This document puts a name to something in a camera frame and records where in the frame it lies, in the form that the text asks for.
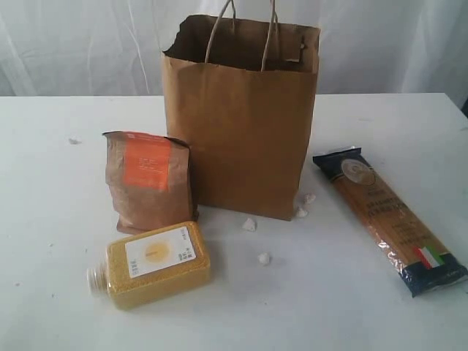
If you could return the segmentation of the brown pouch with orange label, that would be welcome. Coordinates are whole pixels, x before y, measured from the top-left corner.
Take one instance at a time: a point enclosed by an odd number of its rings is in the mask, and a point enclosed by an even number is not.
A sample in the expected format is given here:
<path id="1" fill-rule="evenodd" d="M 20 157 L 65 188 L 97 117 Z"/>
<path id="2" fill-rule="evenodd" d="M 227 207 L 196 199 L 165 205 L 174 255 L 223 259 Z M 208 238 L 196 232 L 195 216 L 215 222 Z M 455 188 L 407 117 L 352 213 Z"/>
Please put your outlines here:
<path id="1" fill-rule="evenodd" d="M 105 181 L 118 213 L 118 231 L 138 234 L 197 218 L 185 142 L 142 132 L 103 136 Z"/>

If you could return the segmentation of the yellow millet plastic bottle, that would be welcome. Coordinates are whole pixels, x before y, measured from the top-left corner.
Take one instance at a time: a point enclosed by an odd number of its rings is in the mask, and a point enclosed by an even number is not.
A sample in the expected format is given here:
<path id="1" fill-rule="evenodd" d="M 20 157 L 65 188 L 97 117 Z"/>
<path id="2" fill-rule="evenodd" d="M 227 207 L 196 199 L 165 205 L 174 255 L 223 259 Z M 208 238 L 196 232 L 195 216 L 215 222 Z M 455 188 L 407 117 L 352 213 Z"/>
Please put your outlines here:
<path id="1" fill-rule="evenodd" d="M 207 284 L 211 258 L 196 222 L 188 221 L 114 241 L 103 263 L 87 270 L 93 295 L 132 309 Z"/>

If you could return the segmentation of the brown paper bag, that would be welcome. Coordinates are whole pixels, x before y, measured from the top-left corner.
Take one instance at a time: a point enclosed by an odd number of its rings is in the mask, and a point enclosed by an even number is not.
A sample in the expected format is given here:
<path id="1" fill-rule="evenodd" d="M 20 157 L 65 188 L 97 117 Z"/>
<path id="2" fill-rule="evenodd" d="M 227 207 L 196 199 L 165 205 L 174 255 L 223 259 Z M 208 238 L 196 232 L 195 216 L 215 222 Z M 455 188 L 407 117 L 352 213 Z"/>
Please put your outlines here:
<path id="1" fill-rule="evenodd" d="M 309 146 L 320 30 L 190 15 L 162 52 L 167 133 L 202 205 L 289 221 Z"/>

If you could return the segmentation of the white putty lump centre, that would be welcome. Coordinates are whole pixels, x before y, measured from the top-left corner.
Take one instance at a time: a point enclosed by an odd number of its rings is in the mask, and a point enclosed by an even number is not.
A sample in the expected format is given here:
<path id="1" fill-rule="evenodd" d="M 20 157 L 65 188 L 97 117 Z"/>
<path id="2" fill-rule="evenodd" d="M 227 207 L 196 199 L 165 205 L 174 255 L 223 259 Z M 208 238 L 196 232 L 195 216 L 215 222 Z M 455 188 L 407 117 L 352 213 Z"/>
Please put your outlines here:
<path id="1" fill-rule="evenodd" d="M 247 218 L 243 223 L 242 228 L 245 231 L 255 232 L 257 230 L 257 222 L 252 218 Z"/>

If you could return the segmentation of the white putty lump front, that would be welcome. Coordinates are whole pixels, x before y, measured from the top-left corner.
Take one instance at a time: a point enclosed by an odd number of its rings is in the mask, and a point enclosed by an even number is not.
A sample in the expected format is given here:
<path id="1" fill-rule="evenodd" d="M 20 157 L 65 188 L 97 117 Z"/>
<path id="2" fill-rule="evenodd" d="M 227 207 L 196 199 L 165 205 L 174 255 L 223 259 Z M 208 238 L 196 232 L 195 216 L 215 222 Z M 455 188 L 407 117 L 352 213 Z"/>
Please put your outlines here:
<path id="1" fill-rule="evenodd" d="M 298 219 L 302 219 L 302 218 L 306 218 L 307 216 L 309 215 L 309 212 L 301 207 L 301 206 L 298 206 L 296 208 L 296 211 L 295 211 L 295 217 L 298 218 Z"/>

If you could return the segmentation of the white putty lump by carton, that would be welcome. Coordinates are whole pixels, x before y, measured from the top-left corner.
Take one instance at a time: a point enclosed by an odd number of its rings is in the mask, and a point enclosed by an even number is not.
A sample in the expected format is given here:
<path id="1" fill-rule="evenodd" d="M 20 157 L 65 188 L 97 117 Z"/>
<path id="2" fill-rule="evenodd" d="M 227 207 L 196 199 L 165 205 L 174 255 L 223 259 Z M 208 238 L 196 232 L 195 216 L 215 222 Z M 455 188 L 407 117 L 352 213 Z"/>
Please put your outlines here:
<path id="1" fill-rule="evenodd" d="M 268 252 L 262 252 L 257 256 L 258 263 L 267 266 L 271 263 L 271 255 Z"/>

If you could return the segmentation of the small white paper scrap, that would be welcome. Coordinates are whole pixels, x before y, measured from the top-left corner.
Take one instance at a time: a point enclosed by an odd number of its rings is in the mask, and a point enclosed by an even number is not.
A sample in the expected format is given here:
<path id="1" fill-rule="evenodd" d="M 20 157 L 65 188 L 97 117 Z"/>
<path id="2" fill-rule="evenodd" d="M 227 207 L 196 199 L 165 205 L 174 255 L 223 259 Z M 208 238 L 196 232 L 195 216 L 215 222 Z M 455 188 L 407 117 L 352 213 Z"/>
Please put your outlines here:
<path id="1" fill-rule="evenodd" d="M 79 145 L 82 143 L 82 141 L 77 138 L 69 138 L 68 141 L 71 145 Z"/>

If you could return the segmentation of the spaghetti packet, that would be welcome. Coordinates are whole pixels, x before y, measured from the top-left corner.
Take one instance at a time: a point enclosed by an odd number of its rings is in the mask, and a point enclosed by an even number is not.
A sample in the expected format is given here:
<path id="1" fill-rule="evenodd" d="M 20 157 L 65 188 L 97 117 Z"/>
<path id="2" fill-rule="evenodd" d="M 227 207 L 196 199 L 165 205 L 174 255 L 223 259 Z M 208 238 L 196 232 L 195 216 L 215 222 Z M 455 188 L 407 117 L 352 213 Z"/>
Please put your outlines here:
<path id="1" fill-rule="evenodd" d="M 360 148 L 312 157 L 385 253 L 412 296 L 467 279 L 462 265 L 408 208 Z"/>

